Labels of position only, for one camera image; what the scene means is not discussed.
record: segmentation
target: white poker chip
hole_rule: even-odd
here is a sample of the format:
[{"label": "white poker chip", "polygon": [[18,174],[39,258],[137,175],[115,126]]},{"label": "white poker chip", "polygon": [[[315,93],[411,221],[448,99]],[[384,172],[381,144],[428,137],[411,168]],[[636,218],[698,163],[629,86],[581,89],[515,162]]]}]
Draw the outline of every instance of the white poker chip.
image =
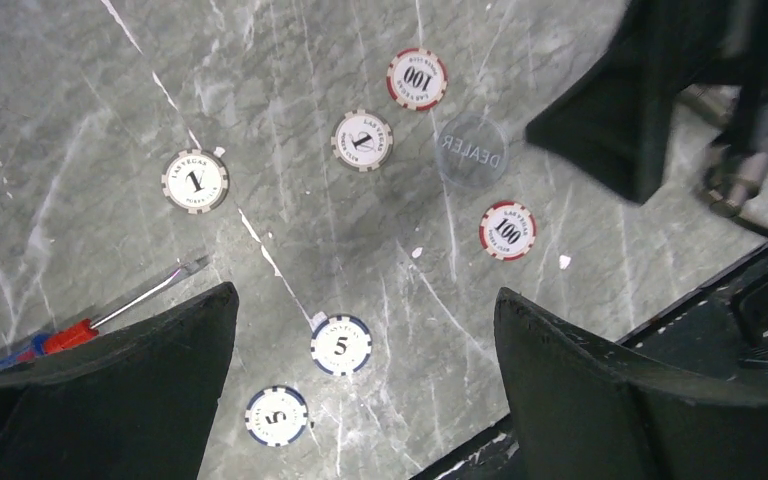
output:
[{"label": "white poker chip", "polygon": [[342,377],[357,372],[372,355],[372,335],[351,315],[327,318],[313,331],[310,355],[323,372]]},{"label": "white poker chip", "polygon": [[353,110],[334,128],[331,148],[334,156],[352,170],[375,170],[393,151],[393,130],[381,117]]},{"label": "white poker chip", "polygon": [[308,422],[307,404],[299,392],[275,386],[257,392],[246,407],[246,429],[268,447],[296,441]]},{"label": "white poker chip", "polygon": [[190,149],[178,152],[160,177],[163,195],[191,214],[218,207],[228,194],[228,170],[211,153]]},{"label": "white poker chip", "polygon": [[537,222],[527,208],[512,201],[499,202],[484,214],[478,226],[481,246],[499,260],[522,258],[537,238]]},{"label": "white poker chip", "polygon": [[399,105],[428,110],[437,105],[449,86],[446,66],[424,48],[409,48],[396,55],[387,69],[387,89]]}]

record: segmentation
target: white speck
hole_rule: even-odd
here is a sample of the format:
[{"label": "white speck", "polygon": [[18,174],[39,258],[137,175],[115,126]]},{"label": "white speck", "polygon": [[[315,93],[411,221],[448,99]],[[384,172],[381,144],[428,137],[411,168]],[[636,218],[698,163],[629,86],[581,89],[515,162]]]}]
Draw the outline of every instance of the white speck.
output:
[{"label": "white speck", "polygon": [[313,318],[310,319],[311,323],[314,325],[319,325],[324,320],[328,319],[328,315],[325,314],[325,312],[316,312],[316,314],[313,316]]}]

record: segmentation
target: number 5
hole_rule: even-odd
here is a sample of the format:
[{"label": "number 5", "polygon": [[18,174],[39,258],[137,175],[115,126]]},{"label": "number 5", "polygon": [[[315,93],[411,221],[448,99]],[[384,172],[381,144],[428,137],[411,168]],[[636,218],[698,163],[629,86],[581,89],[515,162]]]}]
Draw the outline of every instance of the number 5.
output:
[{"label": "number 5", "polygon": [[274,425],[274,424],[278,423],[280,420],[286,420],[286,419],[287,419],[287,414],[285,414],[284,412],[278,411],[278,412],[273,413],[271,417],[269,415],[267,415],[266,416],[266,423],[268,423],[270,425]]},{"label": "number 5", "polygon": [[343,343],[343,342],[345,342],[348,339],[349,339],[349,337],[339,337],[337,339],[337,347],[339,347],[339,349],[338,350],[334,350],[334,355],[343,355],[344,353],[346,353],[346,349],[348,347],[346,347],[346,344]]}]

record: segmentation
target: red screwdriver handle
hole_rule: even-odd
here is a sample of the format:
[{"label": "red screwdriver handle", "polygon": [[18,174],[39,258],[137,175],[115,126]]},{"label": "red screwdriver handle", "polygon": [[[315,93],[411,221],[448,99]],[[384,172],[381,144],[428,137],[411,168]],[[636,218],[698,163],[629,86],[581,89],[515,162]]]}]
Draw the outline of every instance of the red screwdriver handle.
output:
[{"label": "red screwdriver handle", "polygon": [[55,333],[43,344],[46,354],[83,345],[98,336],[98,330],[90,327],[90,319],[85,318],[62,332]]}]

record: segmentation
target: transparent dealer button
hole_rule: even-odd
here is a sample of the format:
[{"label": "transparent dealer button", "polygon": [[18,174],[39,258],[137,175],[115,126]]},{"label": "transparent dealer button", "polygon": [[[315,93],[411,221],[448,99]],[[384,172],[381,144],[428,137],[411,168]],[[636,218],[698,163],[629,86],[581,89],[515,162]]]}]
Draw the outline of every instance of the transparent dealer button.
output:
[{"label": "transparent dealer button", "polygon": [[508,138],[501,127],[480,113],[462,113],[437,138],[437,165],[452,183],[487,188],[508,167]]}]

